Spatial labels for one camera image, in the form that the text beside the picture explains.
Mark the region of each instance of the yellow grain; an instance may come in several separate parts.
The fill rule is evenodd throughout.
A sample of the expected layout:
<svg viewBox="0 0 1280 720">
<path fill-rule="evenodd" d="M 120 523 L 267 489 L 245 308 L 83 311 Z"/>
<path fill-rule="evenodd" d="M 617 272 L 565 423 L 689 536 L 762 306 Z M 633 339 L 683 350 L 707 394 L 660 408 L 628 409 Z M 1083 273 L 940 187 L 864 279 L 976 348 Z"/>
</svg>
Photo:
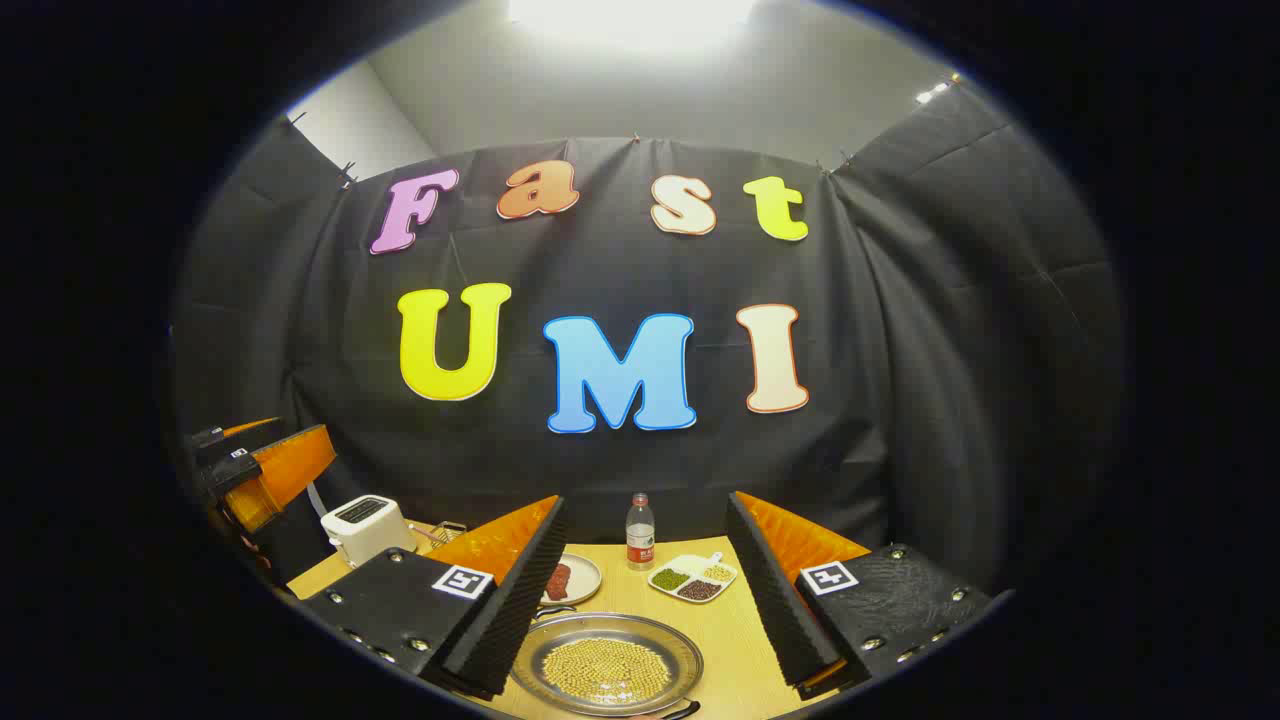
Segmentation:
<svg viewBox="0 0 1280 720">
<path fill-rule="evenodd" d="M 733 573 L 730 573 L 728 570 L 721 568 L 719 565 L 712 565 L 710 568 L 707 569 L 705 573 L 703 573 L 703 577 L 710 578 L 713 580 L 719 580 L 722 583 L 727 583 L 728 580 L 733 579 Z"/>
<path fill-rule="evenodd" d="M 608 638 L 557 647 L 543 660 L 543 674 L 564 693 L 596 705 L 643 702 L 671 682 L 671 671 L 658 653 Z"/>
</svg>

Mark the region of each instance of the white plate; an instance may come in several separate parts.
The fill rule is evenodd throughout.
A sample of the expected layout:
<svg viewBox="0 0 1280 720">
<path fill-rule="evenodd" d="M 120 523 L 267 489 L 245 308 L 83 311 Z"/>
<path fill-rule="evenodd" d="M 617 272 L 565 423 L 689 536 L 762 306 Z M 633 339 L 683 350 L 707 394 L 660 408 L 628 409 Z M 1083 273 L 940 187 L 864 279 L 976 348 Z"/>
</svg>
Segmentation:
<svg viewBox="0 0 1280 720">
<path fill-rule="evenodd" d="M 575 605 L 582 602 L 584 600 L 595 594 L 595 591 L 600 589 L 600 582 L 603 575 L 600 569 L 595 566 L 595 562 L 580 556 L 570 555 L 566 552 L 561 555 L 561 562 L 568 565 L 568 584 L 564 585 L 564 592 L 568 597 L 564 600 L 552 600 L 547 597 L 547 591 L 543 591 L 543 605 Z"/>
<path fill-rule="evenodd" d="M 680 600 L 684 600 L 685 602 L 695 602 L 698 605 L 701 605 L 704 602 L 710 602 L 710 601 L 716 600 L 717 597 L 724 594 L 724 589 L 728 588 L 730 583 L 732 583 L 737 578 L 737 570 L 732 565 L 726 565 L 726 564 L 721 562 L 719 561 L 721 557 L 723 557 L 722 552 L 717 552 L 717 553 L 712 555 L 710 557 L 700 557 L 698 555 L 681 555 L 678 557 L 675 557 L 675 559 L 669 560 L 668 562 L 666 562 L 662 568 L 657 568 L 652 573 L 649 573 L 649 578 L 648 578 L 649 587 L 653 588 L 653 589 L 655 589 L 655 591 L 658 591 L 658 592 L 660 592 L 660 593 L 669 594 L 672 597 L 678 597 Z M 703 575 L 703 573 L 705 573 L 712 566 L 718 566 L 718 568 L 721 568 L 723 570 L 727 570 L 730 573 L 730 578 L 727 580 L 713 580 L 713 579 Z M 689 578 L 686 578 L 685 580 L 682 580 L 673 589 L 668 591 L 668 589 L 664 589 L 664 588 L 659 588 L 657 584 L 654 584 L 653 579 L 654 579 L 654 577 L 658 575 L 658 573 L 662 573 L 663 570 L 675 570 L 676 573 L 681 573 L 684 575 L 689 575 Z M 685 585 L 692 583 L 694 580 L 701 580 L 704 583 L 709 583 L 709 584 L 713 584 L 713 585 L 719 585 L 719 592 L 716 593 L 716 594 L 713 594 L 713 596 L 710 596 L 710 597 L 708 597 L 707 600 L 694 600 L 691 597 L 685 597 L 685 596 L 680 594 L 680 589 L 684 588 Z"/>
</svg>

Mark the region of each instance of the divided tray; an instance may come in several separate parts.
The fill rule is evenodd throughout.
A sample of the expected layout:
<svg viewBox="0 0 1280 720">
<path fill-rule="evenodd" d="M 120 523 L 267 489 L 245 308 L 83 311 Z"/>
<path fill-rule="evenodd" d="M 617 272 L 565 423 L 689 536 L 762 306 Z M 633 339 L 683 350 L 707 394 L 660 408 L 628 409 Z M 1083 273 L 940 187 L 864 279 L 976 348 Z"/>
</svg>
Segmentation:
<svg viewBox="0 0 1280 720">
<path fill-rule="evenodd" d="M 724 588 L 727 588 L 733 582 L 733 579 L 737 578 L 737 570 L 730 565 L 721 562 L 719 561 L 721 557 L 723 557 L 723 553 L 721 552 L 717 552 L 710 557 L 700 557 L 698 555 L 680 555 L 677 557 L 673 557 L 668 560 L 664 565 L 654 570 L 653 573 L 649 573 L 648 578 L 649 587 L 660 593 L 678 597 L 685 602 L 696 602 L 699 605 L 704 602 L 710 602 L 717 597 L 719 597 L 721 594 L 723 594 Z M 708 577 L 707 573 L 712 571 L 713 569 L 721 574 L 727 575 L 728 579 L 718 580 Z M 655 584 L 653 579 L 658 577 L 658 574 L 662 573 L 663 570 L 671 570 L 673 573 L 680 573 L 681 575 L 687 575 L 687 577 L 684 578 L 681 583 L 672 589 L 662 588 L 658 584 Z M 691 585 L 694 582 L 703 582 L 709 585 L 714 585 L 717 589 L 709 597 L 701 600 L 680 594 L 681 591 Z"/>
</svg>

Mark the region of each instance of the metal rim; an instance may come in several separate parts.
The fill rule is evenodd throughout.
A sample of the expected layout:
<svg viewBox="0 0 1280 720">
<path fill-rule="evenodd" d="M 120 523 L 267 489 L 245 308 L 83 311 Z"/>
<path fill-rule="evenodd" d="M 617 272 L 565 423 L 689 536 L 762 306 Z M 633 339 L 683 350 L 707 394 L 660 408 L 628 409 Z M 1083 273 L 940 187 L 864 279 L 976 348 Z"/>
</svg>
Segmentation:
<svg viewBox="0 0 1280 720">
<path fill-rule="evenodd" d="M 675 637 L 685 647 L 687 647 L 691 651 L 692 656 L 694 656 L 694 667 L 692 667 L 692 673 L 690 674 L 691 678 L 692 678 L 692 680 L 689 683 L 689 687 L 685 688 L 685 691 L 681 692 L 680 694 L 677 694 L 675 698 L 672 698 L 671 702 L 666 702 L 663 705 L 658 705 L 658 706 L 653 706 L 653 707 L 645 707 L 644 710 L 630 708 L 630 710 L 621 711 L 621 712 L 620 711 L 613 711 L 613 712 L 596 711 L 596 712 L 593 712 L 590 710 L 584 710 L 584 708 L 580 708 L 580 707 L 568 707 L 566 705 L 561 705 L 554 698 L 547 698 L 547 697 L 544 697 L 541 694 L 541 692 L 539 692 L 538 688 L 532 688 L 527 683 L 525 683 L 525 680 L 521 679 L 521 676 L 516 673 L 515 667 L 512 667 L 511 676 L 512 676 L 512 679 L 516 680 L 516 684 L 518 684 L 520 687 L 525 688 L 531 696 L 536 697 L 538 700 L 541 700 L 543 702 L 548 702 L 550 705 L 556 705 L 556 706 L 561 707 L 562 710 L 568 710 L 568 711 L 576 712 L 579 715 L 590 715 L 593 717 L 630 717 L 630 716 L 637 715 L 637 714 L 644 715 L 644 714 L 650 714 L 650 712 L 659 712 L 662 710 L 666 710 L 666 708 L 671 707 L 672 705 L 678 703 L 680 701 L 685 700 L 685 693 L 687 693 L 690 689 L 692 689 L 692 687 L 696 685 L 698 682 L 703 679 L 703 651 L 700 651 L 698 648 L 698 644 L 695 644 L 694 641 L 690 639 L 689 635 L 686 635 L 685 633 L 681 633 L 680 630 L 672 628 L 671 625 L 667 625 L 666 623 L 659 623 L 657 620 L 650 620 L 649 618 L 640 618 L 639 615 L 626 615 L 623 612 L 570 612 L 570 614 L 561 615 L 559 618 L 552 618 L 550 620 L 543 620 L 540 623 L 530 625 L 529 634 L 531 634 L 534 630 L 540 630 L 543 628 L 548 628 L 548 626 L 554 625 L 557 623 L 568 623 L 571 620 L 590 620 L 590 619 L 595 619 L 595 618 L 599 618 L 599 619 L 611 619 L 611 620 L 623 620 L 623 621 L 628 621 L 628 623 L 640 623 L 640 624 L 644 624 L 644 625 L 650 625 L 653 628 L 657 628 L 657 629 L 659 629 L 659 630 L 662 630 L 664 633 L 668 633 L 672 637 Z"/>
</svg>

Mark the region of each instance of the letter u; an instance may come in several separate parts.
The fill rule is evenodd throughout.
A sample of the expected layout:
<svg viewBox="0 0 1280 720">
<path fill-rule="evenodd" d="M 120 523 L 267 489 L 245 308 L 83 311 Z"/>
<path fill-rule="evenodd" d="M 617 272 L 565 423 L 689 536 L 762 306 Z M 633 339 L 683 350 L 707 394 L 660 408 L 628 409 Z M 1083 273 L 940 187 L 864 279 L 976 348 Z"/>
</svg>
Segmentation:
<svg viewBox="0 0 1280 720">
<path fill-rule="evenodd" d="M 457 370 L 435 364 L 435 328 L 440 310 L 449 304 L 443 290 L 417 290 L 396 304 L 404 316 L 401 329 L 401 375 L 404 384 L 428 400 L 466 400 L 489 387 L 498 366 L 498 309 L 511 297 L 503 283 L 481 283 L 462 291 L 471 307 L 471 338 L 467 361 Z"/>
</svg>

